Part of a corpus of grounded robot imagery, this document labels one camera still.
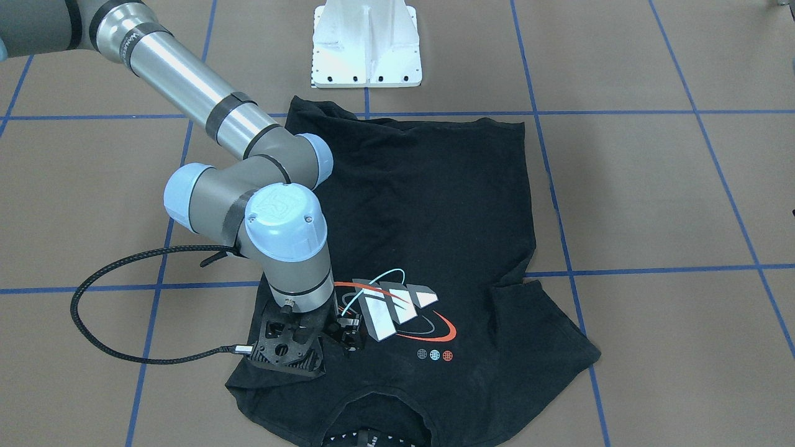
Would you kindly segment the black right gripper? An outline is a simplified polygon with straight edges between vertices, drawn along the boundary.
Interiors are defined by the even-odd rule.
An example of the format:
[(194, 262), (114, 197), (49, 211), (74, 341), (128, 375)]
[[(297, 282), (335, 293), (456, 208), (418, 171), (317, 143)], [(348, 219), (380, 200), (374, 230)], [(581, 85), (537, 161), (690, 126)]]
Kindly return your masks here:
[(332, 342), (349, 353), (364, 348), (361, 337), (360, 317), (338, 317), (336, 298), (329, 298), (326, 303), (309, 312), (296, 311), (296, 303), (287, 303), (282, 307), (282, 314), (287, 318), (287, 345), (304, 346), (312, 343), (320, 334), (326, 334)]

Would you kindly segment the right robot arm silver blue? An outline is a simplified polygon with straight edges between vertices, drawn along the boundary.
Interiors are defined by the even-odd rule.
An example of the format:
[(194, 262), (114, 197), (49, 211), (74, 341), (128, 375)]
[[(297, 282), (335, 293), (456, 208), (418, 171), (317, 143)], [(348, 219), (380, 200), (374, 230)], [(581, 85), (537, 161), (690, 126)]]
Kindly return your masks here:
[[(150, 1), (165, 28), (278, 120), (293, 96), (364, 108), (360, 91), (309, 85), (317, 1)], [(168, 218), (171, 174), (233, 156), (117, 63), (76, 50), (2, 62), (2, 352), (86, 353), (72, 289), (118, 258), (204, 243)], [(122, 267), (80, 302), (112, 348), (156, 358), (246, 340), (251, 261), (177, 253)]]

